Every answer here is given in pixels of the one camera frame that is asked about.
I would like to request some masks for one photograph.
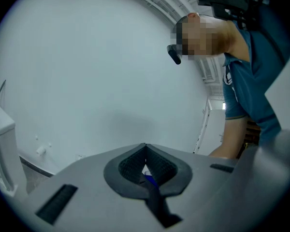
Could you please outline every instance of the man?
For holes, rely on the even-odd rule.
[[[188,56],[214,56],[224,53],[223,93],[226,122],[223,142],[210,155],[236,158],[243,144],[247,116],[261,128],[259,145],[273,139],[281,130],[265,97],[265,92],[290,57],[290,38],[268,6],[259,8],[259,22],[274,39],[277,49],[259,30],[239,29],[236,22],[190,13],[175,26],[177,49]]]

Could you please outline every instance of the white ceiling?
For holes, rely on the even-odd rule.
[[[197,4],[197,0],[144,0],[147,2],[147,5],[152,7],[153,9],[157,10],[162,16],[164,16],[167,20],[171,21],[172,23],[175,23],[178,21],[182,16],[178,13],[180,12],[182,15],[187,15],[190,12],[198,12],[200,15],[213,15],[212,9],[209,6],[199,6]],[[204,69],[202,68],[203,73],[203,79],[204,82],[207,80],[213,80],[216,79],[215,82],[211,82],[206,84],[209,95],[212,96],[218,96],[223,98],[223,92],[222,92],[222,80],[220,80],[219,77],[222,76],[223,68],[222,64],[224,62],[224,56],[218,56],[217,61],[214,61],[213,67],[214,67],[214,73],[213,68],[209,68],[208,61],[203,61]],[[198,68],[201,69],[200,62],[197,63]]]

